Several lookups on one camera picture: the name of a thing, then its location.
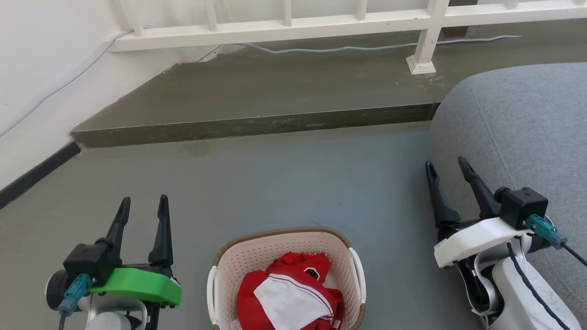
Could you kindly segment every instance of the concrete step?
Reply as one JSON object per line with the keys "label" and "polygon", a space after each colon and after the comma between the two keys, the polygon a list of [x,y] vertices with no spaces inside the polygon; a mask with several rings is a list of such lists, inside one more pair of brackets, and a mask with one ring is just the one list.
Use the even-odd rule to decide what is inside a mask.
{"label": "concrete step", "polygon": [[[414,47],[273,55],[253,48],[154,77],[75,127],[84,147],[203,140],[430,120],[461,80],[519,65],[587,59],[587,20],[472,26],[467,38],[439,45],[437,73],[411,75]],[[377,47],[417,42],[419,32],[260,43],[266,48]]]}

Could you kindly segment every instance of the gray floor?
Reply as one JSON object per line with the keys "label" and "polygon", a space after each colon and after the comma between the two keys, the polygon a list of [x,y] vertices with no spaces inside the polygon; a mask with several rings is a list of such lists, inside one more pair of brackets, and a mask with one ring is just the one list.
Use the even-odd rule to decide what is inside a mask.
{"label": "gray floor", "polygon": [[160,329],[210,328],[205,282],[226,242],[308,225],[339,230],[361,256],[363,329],[480,329],[458,274],[435,266],[427,139],[428,123],[411,123],[84,151],[0,211],[0,328],[56,328],[46,280],[105,235],[124,196],[122,259],[145,262],[165,193],[184,299]]}

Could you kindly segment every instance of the black cable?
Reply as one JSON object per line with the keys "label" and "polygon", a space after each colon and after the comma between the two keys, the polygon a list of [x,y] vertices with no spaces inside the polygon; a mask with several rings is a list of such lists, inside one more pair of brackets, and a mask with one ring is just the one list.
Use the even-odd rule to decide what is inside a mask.
{"label": "black cable", "polygon": [[564,247],[573,255],[573,257],[577,258],[577,260],[579,260],[583,265],[587,266],[587,261],[585,261],[585,259],[583,259],[583,257],[581,257],[577,252],[575,252],[575,250],[571,249],[571,247],[568,246],[566,242],[562,242],[561,247]]}
{"label": "black cable", "polygon": [[59,319],[59,330],[63,330],[63,327],[65,326],[65,312],[61,313],[61,319]]}
{"label": "black cable", "polygon": [[528,289],[530,289],[534,298],[536,298],[536,300],[544,307],[544,309],[546,309],[546,312],[548,313],[548,315],[550,315],[554,320],[556,320],[556,322],[558,323],[558,325],[561,326],[561,328],[563,328],[564,330],[571,330],[571,329],[569,329],[569,327],[567,325],[564,324],[564,322],[562,322],[561,319],[558,318],[558,316],[550,309],[550,307],[546,304],[546,302],[544,302],[544,300],[542,300],[542,298],[540,298],[540,296],[538,295],[538,292],[536,292],[536,289],[534,289],[532,284],[530,284],[530,281],[526,277],[526,274],[524,274],[524,272],[522,271],[522,268],[520,268],[520,266],[518,264],[518,260],[516,260],[516,258],[515,258],[514,250],[512,249],[512,245],[509,242],[508,242],[508,251],[510,252],[510,258],[514,262],[515,270],[518,271],[518,274],[522,278],[522,281],[524,282],[526,287],[528,287]]}

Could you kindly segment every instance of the gray sofa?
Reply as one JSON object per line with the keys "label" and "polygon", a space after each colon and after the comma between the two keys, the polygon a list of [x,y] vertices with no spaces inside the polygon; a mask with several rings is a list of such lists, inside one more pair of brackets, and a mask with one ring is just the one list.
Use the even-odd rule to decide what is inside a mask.
{"label": "gray sofa", "polygon": [[[457,156],[492,190],[530,187],[569,245],[587,257],[587,63],[486,72],[458,84],[431,125],[431,160],[463,219],[479,209]],[[587,329],[587,268],[565,250],[528,255]]]}

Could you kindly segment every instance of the beige basket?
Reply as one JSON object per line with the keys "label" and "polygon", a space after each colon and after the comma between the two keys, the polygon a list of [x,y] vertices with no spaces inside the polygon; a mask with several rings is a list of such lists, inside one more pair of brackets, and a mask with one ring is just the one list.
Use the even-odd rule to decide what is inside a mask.
{"label": "beige basket", "polygon": [[331,266],[325,286],[338,289],[345,299],[341,330],[357,330],[365,316],[365,273],[349,241],[325,227],[291,228],[249,235],[226,244],[208,275],[207,300],[215,330],[229,330],[237,318],[235,303],[245,274],[264,270],[288,252],[323,252]]}

